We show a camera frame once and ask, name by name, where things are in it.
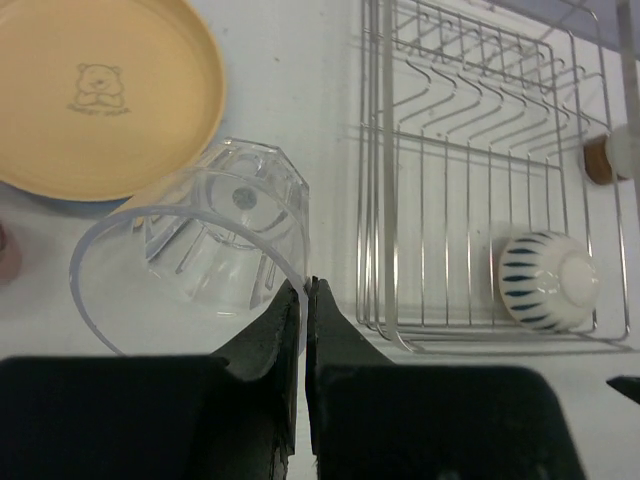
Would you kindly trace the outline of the white brown mug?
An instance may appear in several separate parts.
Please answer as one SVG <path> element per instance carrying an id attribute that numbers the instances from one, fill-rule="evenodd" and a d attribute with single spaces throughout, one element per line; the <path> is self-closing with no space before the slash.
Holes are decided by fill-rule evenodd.
<path id="1" fill-rule="evenodd" d="M 584 170 L 596 185 L 610 185 L 631 180 L 633 163 L 639 153 L 631 147 L 631 134 L 627 124 L 616 126 L 610 133 L 590 139 L 583 147 Z"/>

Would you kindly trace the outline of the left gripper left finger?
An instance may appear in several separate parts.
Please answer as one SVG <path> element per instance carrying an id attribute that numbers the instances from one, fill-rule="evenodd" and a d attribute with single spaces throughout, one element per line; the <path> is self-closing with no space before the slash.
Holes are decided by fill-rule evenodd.
<path id="1" fill-rule="evenodd" d="M 5 479 L 282 479 L 295 448 L 299 296 L 207 355 L 1 364 Z"/>

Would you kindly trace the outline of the clear glass cup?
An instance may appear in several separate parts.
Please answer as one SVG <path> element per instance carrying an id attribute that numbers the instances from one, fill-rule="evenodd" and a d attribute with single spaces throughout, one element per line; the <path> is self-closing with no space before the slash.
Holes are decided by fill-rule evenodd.
<path id="1" fill-rule="evenodd" d="M 292 290 L 307 298 L 309 186 L 285 152 L 228 138 L 92 225 L 75 306 L 118 355 L 206 353 Z"/>

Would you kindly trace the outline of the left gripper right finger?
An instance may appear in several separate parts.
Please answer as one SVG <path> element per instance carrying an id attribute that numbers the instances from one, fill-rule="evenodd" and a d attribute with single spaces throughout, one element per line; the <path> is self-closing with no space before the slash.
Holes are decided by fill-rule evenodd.
<path id="1" fill-rule="evenodd" d="M 559 401 L 514 366 L 396 364 L 309 289 L 306 397 L 322 479 L 581 479 Z"/>

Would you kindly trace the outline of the white blue striped bowl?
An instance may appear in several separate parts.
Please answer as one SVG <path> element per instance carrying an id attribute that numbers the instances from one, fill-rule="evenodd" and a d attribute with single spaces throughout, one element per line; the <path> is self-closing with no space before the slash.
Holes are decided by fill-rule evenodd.
<path id="1" fill-rule="evenodd" d="M 497 267 L 498 291 L 520 326 L 565 332 L 596 308 L 600 278 L 587 248 L 555 231 L 530 231 L 510 239 Z"/>

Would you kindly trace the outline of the yellow plate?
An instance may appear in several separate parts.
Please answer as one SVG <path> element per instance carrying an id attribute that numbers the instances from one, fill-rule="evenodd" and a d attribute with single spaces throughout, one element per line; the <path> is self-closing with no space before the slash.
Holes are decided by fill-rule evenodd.
<path id="1" fill-rule="evenodd" d="M 111 201 L 193 164 L 225 110 L 221 49 L 187 1 L 5 1 L 1 179 Z"/>

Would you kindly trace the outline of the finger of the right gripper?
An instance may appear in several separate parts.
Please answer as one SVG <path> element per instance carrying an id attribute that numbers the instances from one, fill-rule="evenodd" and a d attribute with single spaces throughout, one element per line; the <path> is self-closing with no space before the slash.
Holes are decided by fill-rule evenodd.
<path id="1" fill-rule="evenodd" d="M 608 379 L 606 383 L 623 396 L 629 398 L 635 403 L 640 403 L 639 376 L 620 375 Z"/>

